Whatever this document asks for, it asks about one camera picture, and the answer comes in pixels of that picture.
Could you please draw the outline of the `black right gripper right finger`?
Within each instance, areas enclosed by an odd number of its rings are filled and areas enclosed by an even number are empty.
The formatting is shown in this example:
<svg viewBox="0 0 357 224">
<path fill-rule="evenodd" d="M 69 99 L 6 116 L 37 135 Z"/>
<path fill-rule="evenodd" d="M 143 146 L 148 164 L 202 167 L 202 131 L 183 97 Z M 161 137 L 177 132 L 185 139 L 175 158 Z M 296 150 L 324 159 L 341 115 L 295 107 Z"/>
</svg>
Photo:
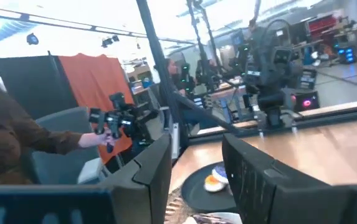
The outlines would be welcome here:
<svg viewBox="0 0 357 224">
<path fill-rule="evenodd" d="M 353 193 L 296 170 L 225 134 L 224 166 L 243 223 L 353 223 Z"/>
</svg>

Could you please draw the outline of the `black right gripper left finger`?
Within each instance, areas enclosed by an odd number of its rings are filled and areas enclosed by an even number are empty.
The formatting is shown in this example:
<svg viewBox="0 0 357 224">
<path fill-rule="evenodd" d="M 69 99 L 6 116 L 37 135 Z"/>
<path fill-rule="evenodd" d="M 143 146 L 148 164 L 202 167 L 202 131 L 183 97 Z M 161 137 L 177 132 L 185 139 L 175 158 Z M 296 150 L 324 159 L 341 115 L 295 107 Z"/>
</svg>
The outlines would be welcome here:
<svg viewBox="0 0 357 224">
<path fill-rule="evenodd" d="M 109 205 L 106 224 L 163 224 L 171 180 L 171 136 L 162 135 L 129 163 L 103 180 Z"/>
</svg>

